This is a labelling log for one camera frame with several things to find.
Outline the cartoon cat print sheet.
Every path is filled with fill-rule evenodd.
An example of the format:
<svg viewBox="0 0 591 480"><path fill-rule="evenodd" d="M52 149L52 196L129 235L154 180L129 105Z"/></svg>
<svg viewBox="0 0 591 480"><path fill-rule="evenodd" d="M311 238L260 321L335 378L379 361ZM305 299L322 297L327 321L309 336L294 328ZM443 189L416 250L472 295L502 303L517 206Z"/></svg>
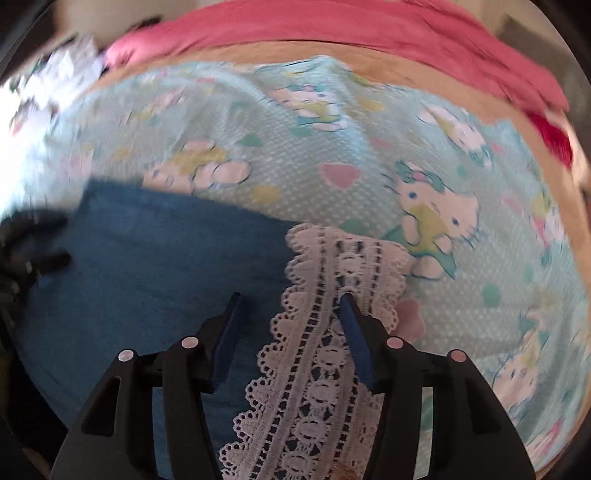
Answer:
<svg viewBox="0 0 591 480"><path fill-rule="evenodd" d="M93 90L11 154L1 209L78 209L94 181L334 227L412 263L386 330L465 351L536 476L588 410L590 297L558 201L509 122L372 82L329 56L197 61Z"/></svg>

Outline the pink duvet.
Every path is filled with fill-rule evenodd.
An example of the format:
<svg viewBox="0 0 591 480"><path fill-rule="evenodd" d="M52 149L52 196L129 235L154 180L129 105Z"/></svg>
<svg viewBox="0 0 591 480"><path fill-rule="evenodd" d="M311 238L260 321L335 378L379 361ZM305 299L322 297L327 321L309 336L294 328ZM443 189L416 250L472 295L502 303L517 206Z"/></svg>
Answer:
<svg viewBox="0 0 591 480"><path fill-rule="evenodd" d="M449 1L224 1L132 31L110 45L105 60L114 69L190 49L263 41L368 48L429 65L526 110L569 108L547 69Z"/></svg>

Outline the blue denim pants lace trim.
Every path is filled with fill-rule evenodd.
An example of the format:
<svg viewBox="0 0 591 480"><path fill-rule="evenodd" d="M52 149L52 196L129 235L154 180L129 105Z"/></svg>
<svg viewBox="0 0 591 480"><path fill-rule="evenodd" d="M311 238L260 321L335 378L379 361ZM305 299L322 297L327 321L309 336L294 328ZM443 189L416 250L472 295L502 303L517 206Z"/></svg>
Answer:
<svg viewBox="0 0 591 480"><path fill-rule="evenodd" d="M235 206L91 182L55 238L72 264L33 290L17 347L71 424L125 348L193 334L242 293L249 319L228 381L204 402L228 479L327 479L363 468L381 402L356 380L339 323L352 293L389 331L411 256L396 243Z"/></svg>

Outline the red cloth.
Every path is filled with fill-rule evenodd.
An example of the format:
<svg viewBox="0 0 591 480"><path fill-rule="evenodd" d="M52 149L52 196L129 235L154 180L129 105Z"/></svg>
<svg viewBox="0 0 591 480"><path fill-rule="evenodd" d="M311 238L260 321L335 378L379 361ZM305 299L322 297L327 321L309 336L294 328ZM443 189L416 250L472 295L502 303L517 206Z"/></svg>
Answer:
<svg viewBox="0 0 591 480"><path fill-rule="evenodd" d="M540 113L526 111L525 114L537 129L547 149L561 165L571 171L573 166L573 151L567 134Z"/></svg>

